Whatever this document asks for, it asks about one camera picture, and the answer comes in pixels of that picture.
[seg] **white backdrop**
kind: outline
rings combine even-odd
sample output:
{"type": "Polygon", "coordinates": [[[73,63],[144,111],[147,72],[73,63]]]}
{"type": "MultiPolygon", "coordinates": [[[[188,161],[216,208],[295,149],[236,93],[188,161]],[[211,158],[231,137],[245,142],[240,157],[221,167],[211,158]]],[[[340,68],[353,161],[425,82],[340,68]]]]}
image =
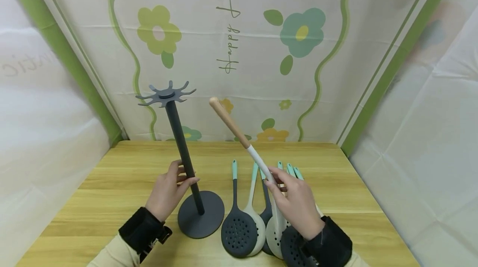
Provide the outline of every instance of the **white backdrop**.
{"type": "Polygon", "coordinates": [[[0,0],[0,266],[14,266],[109,149],[16,0],[0,0]]]}
{"type": "Polygon", "coordinates": [[[427,0],[45,1],[131,139],[172,138],[135,95],[173,80],[189,140],[234,138],[216,95],[252,140],[341,145],[427,0]]]}
{"type": "Polygon", "coordinates": [[[351,157],[423,266],[478,266],[478,0],[443,0],[351,157]]]}

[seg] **kitchen utensil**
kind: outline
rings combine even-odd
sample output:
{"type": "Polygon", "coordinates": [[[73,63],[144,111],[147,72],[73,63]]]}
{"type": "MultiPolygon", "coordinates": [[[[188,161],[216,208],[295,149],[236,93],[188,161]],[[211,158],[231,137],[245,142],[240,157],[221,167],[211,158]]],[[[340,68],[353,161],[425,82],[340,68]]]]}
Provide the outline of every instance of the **kitchen utensil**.
{"type": "MultiPolygon", "coordinates": [[[[287,164],[287,172],[296,177],[295,171],[291,164],[287,164]]],[[[300,249],[302,236],[293,227],[288,225],[287,229],[282,233],[280,238],[280,250],[282,252],[284,262],[288,267],[312,267],[317,266],[314,258],[306,257],[300,249]]]]}
{"type": "MultiPolygon", "coordinates": [[[[236,125],[234,120],[229,116],[227,111],[222,107],[221,103],[219,102],[217,97],[210,98],[210,106],[216,111],[217,115],[221,118],[221,120],[226,124],[226,126],[230,129],[230,131],[239,139],[239,142],[242,144],[249,155],[254,159],[257,163],[259,168],[262,172],[266,175],[267,180],[272,182],[274,185],[277,185],[276,180],[271,175],[271,172],[268,170],[266,164],[259,156],[257,151],[252,147],[251,143],[248,141],[246,136],[240,131],[239,127],[236,125]]],[[[273,254],[278,257],[282,258],[280,254],[280,237],[282,236],[283,230],[285,230],[285,219],[282,216],[282,213],[277,209],[276,202],[274,199],[271,200],[271,209],[273,213],[273,217],[267,223],[266,227],[266,239],[268,241],[268,245],[273,252],[273,254]],[[270,241],[279,241],[274,245],[271,245],[270,241]]]]}
{"type": "Polygon", "coordinates": [[[249,201],[247,202],[247,206],[244,208],[244,212],[249,214],[254,222],[256,223],[257,229],[257,242],[254,249],[248,254],[248,257],[252,257],[253,255],[258,254],[261,251],[262,246],[264,246],[264,242],[266,241],[266,225],[264,220],[254,211],[252,207],[252,200],[254,199],[254,190],[256,188],[256,179],[257,179],[257,172],[259,166],[257,163],[254,163],[254,167],[252,168],[252,179],[251,179],[251,191],[249,191],[249,201]]]}
{"type": "MultiPolygon", "coordinates": [[[[277,167],[282,169],[282,163],[279,161],[277,163],[277,167]]],[[[268,195],[268,189],[267,189],[267,186],[266,184],[264,183],[264,180],[266,179],[266,175],[264,175],[264,173],[262,172],[262,170],[260,170],[261,172],[261,179],[262,179],[262,189],[264,191],[264,199],[265,199],[265,202],[266,202],[266,208],[264,209],[264,211],[262,211],[261,214],[259,214],[259,216],[262,218],[262,220],[264,220],[264,224],[267,226],[267,223],[268,221],[271,219],[272,217],[272,210],[271,210],[271,201],[270,201],[270,198],[269,198],[269,195],[268,195]]],[[[271,252],[271,249],[270,247],[268,246],[267,244],[267,239],[266,241],[264,242],[264,246],[262,246],[262,251],[264,251],[266,254],[268,255],[274,255],[272,252],[271,252]]]]}
{"type": "Polygon", "coordinates": [[[222,246],[233,257],[246,257],[254,250],[257,242],[256,224],[252,217],[241,211],[237,205],[238,188],[237,161],[232,161],[232,208],[221,227],[222,246]]]}
{"type": "MultiPolygon", "coordinates": [[[[282,165],[282,162],[279,161],[277,163],[277,168],[283,170],[283,165],[282,165]]],[[[282,230],[282,232],[289,226],[289,222],[286,220],[285,221],[285,228],[282,230]]],[[[282,255],[282,251],[281,251],[281,248],[280,248],[280,239],[277,238],[277,235],[276,235],[276,232],[273,231],[273,226],[266,226],[266,241],[267,241],[267,245],[269,246],[271,252],[278,258],[282,259],[283,258],[283,255],[282,255]]]]}

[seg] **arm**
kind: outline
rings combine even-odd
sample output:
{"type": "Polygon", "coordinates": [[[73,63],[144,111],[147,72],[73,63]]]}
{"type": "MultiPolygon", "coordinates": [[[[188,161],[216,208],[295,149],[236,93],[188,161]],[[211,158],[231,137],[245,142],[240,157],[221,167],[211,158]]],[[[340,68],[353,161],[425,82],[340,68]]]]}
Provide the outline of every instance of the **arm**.
{"type": "Polygon", "coordinates": [[[117,234],[88,267],[138,267],[139,254],[117,234]]]}
{"type": "Polygon", "coordinates": [[[181,164],[180,160],[173,161],[168,172],[158,176],[146,205],[126,221],[88,267],[138,267],[157,241],[166,242],[173,232],[164,226],[164,221],[188,188],[199,181],[183,175],[181,164]]]}
{"type": "Polygon", "coordinates": [[[270,167],[279,188],[265,181],[276,200],[277,207],[286,220],[304,238],[302,252],[314,257],[324,267],[366,267],[368,266],[352,249],[352,241],[329,217],[320,217],[312,190],[303,180],[283,170],[270,167]]]}

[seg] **black wrist cuff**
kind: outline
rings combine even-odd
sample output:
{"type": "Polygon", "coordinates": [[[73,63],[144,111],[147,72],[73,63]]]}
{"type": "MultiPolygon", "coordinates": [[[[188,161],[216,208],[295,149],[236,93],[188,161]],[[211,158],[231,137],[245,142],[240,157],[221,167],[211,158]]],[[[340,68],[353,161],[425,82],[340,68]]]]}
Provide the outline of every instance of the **black wrist cuff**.
{"type": "Polygon", "coordinates": [[[329,217],[321,218],[326,225],[314,239],[304,242],[302,252],[313,256],[320,266],[343,267],[352,257],[352,240],[329,217]]]}
{"type": "Polygon", "coordinates": [[[123,240],[143,258],[156,241],[164,244],[172,234],[171,229],[164,226],[164,222],[160,222],[144,207],[139,208],[119,229],[123,240]]]}

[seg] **wooden handle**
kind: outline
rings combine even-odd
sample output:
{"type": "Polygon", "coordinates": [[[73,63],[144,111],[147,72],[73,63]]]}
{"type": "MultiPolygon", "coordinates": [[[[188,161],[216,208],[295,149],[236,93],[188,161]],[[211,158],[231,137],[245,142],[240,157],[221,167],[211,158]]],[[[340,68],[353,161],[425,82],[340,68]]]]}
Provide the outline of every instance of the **wooden handle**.
{"type": "Polygon", "coordinates": [[[251,143],[247,140],[246,136],[242,134],[239,127],[236,125],[231,116],[227,113],[226,109],[222,107],[222,104],[219,102],[217,97],[210,98],[210,106],[216,111],[216,114],[221,118],[221,120],[226,124],[226,126],[234,133],[234,135],[239,139],[239,142],[242,144],[242,147],[245,149],[249,148],[251,143]]]}

